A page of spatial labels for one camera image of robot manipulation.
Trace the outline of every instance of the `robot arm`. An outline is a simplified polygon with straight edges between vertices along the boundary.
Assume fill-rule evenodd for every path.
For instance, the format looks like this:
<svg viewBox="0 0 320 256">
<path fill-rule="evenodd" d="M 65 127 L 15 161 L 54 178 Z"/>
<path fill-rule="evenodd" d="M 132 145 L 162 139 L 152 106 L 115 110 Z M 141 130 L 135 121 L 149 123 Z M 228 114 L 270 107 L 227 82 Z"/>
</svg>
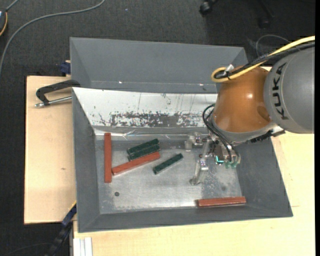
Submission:
<svg viewBox="0 0 320 256">
<path fill-rule="evenodd" d="M 280 58 L 270 71 L 260 67 Z M 235 168 L 238 144 L 270 136 L 314 132 L 315 37 L 292 42 L 275 52 L 237 67 L 218 68 L 212 80 L 220 84 L 215 105 L 203 112 L 214 143 L 217 164 Z"/>
</svg>

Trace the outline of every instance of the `black wire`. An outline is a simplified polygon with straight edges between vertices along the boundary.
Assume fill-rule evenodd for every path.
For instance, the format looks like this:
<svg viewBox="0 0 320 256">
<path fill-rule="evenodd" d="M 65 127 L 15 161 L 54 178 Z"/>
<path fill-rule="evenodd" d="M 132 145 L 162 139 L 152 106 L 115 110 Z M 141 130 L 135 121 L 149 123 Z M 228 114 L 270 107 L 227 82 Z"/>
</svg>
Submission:
<svg viewBox="0 0 320 256">
<path fill-rule="evenodd" d="M 232 145 L 228 142 L 228 140 L 211 124 L 207 121 L 208 117 L 213 113 L 214 110 L 212 110 L 207 117 L 205 117 L 206 112 L 208 109 L 213 108 L 215 106 L 215 104 L 209 105 L 207 106 L 204 111 L 202 112 L 202 119 L 203 122 L 205 124 L 205 126 L 209 129 L 210 132 L 212 132 L 214 135 L 216 135 L 217 137 L 220 138 L 222 144 L 224 145 L 224 147 L 226 148 L 228 155 L 229 155 L 229 161 L 232 161 L 232 155 L 231 155 L 231 151 L 228 148 L 228 145 L 230 145 L 232 147 Z"/>
<path fill-rule="evenodd" d="M 278 52 L 278 53 L 275 53 L 273 55 L 270 55 L 270 53 L 267 53 L 267 54 L 264 54 L 256 59 L 254 59 L 252 62 L 250 63 L 247 63 L 245 64 L 244 66 L 238 68 L 237 70 L 235 70 L 234 72 L 227 72 L 226 74 L 224 70 L 221 70 L 220 72 L 217 72 L 216 74 L 214 74 L 214 78 L 215 79 L 223 79 L 223 78 L 228 78 L 232 75 L 235 75 L 239 72 L 242 72 L 243 70 L 246 70 L 258 63 L 261 63 L 261 62 L 265 62 L 265 61 L 268 61 L 268 60 L 273 60 L 273 59 L 276 59 L 276 58 L 283 58 L 289 54 L 292 54 L 292 53 L 295 53 L 297 51 L 300 51 L 300 50 L 304 50 L 304 49 L 307 49 L 307 48 L 310 48 L 310 47 L 314 47 L 316 45 L 316 43 L 314 41 L 312 42 L 309 42 L 309 43 L 305 43 L 305 44 L 301 44 L 301 45 L 298 45 L 296 47 L 293 47 L 293 48 L 290 48 L 288 50 L 284 50 L 284 51 L 281 51 L 281 52 Z"/>
</svg>

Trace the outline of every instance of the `black cable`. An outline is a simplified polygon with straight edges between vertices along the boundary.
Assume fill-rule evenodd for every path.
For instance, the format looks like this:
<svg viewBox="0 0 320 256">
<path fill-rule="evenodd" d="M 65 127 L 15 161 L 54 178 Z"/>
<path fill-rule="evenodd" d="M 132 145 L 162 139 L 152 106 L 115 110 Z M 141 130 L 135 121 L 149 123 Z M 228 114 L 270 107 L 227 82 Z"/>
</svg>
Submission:
<svg viewBox="0 0 320 256">
<path fill-rule="evenodd" d="M 228 145 L 230 145 L 232 147 L 232 145 L 228 142 L 228 140 L 226 140 L 225 138 L 223 138 L 223 136 L 220 134 L 220 132 L 211 124 L 207 121 L 208 117 L 213 113 L 214 110 L 212 110 L 209 115 L 207 115 L 207 117 L 205 117 L 206 115 L 206 112 L 208 109 L 214 107 L 215 104 L 212 104 L 212 105 L 209 105 L 207 106 L 204 111 L 202 112 L 202 119 L 203 119 L 203 122 L 205 124 L 205 126 L 209 129 L 210 132 L 212 132 L 214 135 L 216 135 L 217 137 L 220 138 L 222 144 L 224 145 L 225 149 L 227 150 L 228 152 L 228 155 L 229 155 L 229 161 L 231 162 L 232 161 L 232 155 L 231 155 L 231 151 L 230 149 L 228 148 Z"/>
</svg>

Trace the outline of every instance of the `green wooden block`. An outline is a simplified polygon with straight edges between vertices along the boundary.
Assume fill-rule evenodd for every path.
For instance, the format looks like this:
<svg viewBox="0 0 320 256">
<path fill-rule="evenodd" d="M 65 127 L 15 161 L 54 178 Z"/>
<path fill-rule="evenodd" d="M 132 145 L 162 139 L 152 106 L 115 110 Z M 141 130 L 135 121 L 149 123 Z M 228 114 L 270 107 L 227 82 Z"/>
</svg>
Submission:
<svg viewBox="0 0 320 256">
<path fill-rule="evenodd" d="M 176 162 L 180 161 L 183 159 L 184 156 L 180 154 L 176 154 L 175 156 L 171 157 L 170 159 L 164 161 L 163 163 L 158 164 L 157 166 L 153 167 L 153 172 L 154 174 L 158 174 L 161 171 L 163 171 L 165 168 L 168 168 L 169 166 L 175 164 Z"/>
</svg>

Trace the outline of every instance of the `paint stains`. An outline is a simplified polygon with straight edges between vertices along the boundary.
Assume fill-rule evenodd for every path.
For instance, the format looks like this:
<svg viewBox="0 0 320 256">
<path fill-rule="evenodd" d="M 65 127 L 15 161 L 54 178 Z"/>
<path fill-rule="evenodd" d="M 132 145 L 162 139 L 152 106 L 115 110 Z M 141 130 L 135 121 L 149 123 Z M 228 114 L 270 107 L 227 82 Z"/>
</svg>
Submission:
<svg viewBox="0 0 320 256">
<path fill-rule="evenodd" d="M 202 113 L 111 112 L 108 125 L 116 127 L 186 128 L 203 127 Z"/>
</svg>

